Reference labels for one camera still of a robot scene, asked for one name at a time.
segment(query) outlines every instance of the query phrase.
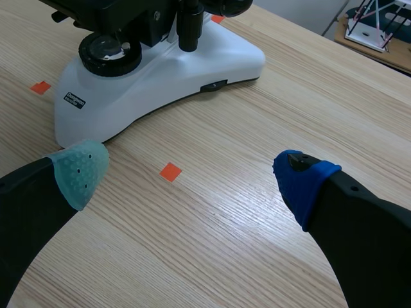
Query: orange square marker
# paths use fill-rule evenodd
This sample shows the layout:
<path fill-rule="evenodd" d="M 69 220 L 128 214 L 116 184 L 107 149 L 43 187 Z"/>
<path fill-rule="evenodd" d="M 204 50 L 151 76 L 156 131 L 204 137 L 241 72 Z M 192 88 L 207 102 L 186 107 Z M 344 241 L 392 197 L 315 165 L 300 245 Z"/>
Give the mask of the orange square marker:
<path fill-rule="evenodd" d="M 218 24 L 221 23 L 224 19 L 225 19 L 224 16 L 217 16 L 217 15 L 211 16 L 211 20 L 214 22 L 217 22 Z"/>
<path fill-rule="evenodd" d="M 160 175 L 165 178 L 167 181 L 174 181 L 181 173 L 181 169 L 174 166 L 171 162 L 161 170 Z"/>
<path fill-rule="evenodd" d="M 30 89 L 37 94 L 43 95 L 46 93 L 48 89 L 51 88 L 51 85 L 49 85 L 47 82 L 42 81 L 40 83 L 36 83 L 34 86 L 32 86 Z"/>

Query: wooden table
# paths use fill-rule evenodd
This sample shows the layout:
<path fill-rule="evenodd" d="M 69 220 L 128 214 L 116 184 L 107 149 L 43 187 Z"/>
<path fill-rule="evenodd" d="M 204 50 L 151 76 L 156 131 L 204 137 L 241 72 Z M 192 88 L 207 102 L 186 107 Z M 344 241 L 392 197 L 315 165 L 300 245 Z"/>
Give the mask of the wooden table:
<path fill-rule="evenodd" d="M 53 94 L 86 32 L 38 1 L 0 6 L 0 175 L 56 151 Z M 253 7 L 223 25 L 267 55 L 255 83 L 180 101 L 110 141 L 86 209 L 42 250 L 10 307 L 346 307 L 284 206 L 272 159 L 339 163 L 410 208 L 410 80 Z M 29 90 L 46 80 L 51 90 Z M 169 183 L 160 170 L 183 172 Z"/>

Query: rubber pad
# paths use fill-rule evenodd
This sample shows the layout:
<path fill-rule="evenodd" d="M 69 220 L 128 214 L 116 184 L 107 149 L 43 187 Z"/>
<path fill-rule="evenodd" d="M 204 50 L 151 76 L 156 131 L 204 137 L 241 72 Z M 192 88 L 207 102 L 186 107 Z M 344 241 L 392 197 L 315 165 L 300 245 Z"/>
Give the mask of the rubber pad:
<path fill-rule="evenodd" d="M 83 210 L 109 167 L 109 152 L 101 143 L 83 141 L 47 155 L 54 165 L 61 193 L 76 210 Z"/>

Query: microscope base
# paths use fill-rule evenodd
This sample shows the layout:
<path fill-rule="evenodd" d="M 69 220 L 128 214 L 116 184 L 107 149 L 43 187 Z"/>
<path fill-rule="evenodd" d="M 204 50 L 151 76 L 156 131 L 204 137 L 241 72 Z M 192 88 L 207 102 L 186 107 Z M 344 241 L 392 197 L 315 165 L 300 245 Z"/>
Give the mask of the microscope base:
<path fill-rule="evenodd" d="M 77 57 L 65 68 L 55 101 L 55 135 L 66 148 L 84 139 L 104 142 L 136 119 L 198 92 L 260 77 L 263 52 L 215 22 L 205 22 L 198 49 L 178 41 L 143 46 L 139 67 L 120 77 L 90 73 Z"/>

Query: microscope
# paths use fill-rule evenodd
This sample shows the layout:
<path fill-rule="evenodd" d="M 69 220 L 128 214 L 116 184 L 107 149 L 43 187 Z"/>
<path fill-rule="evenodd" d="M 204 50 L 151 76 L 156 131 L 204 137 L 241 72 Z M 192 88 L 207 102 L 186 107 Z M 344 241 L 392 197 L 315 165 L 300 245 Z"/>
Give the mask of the microscope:
<path fill-rule="evenodd" d="M 104 142 L 176 100 L 260 77 L 263 52 L 211 14 L 237 16 L 252 0 L 41 0 L 55 22 L 92 31 L 64 69 L 55 98 L 63 148 Z"/>

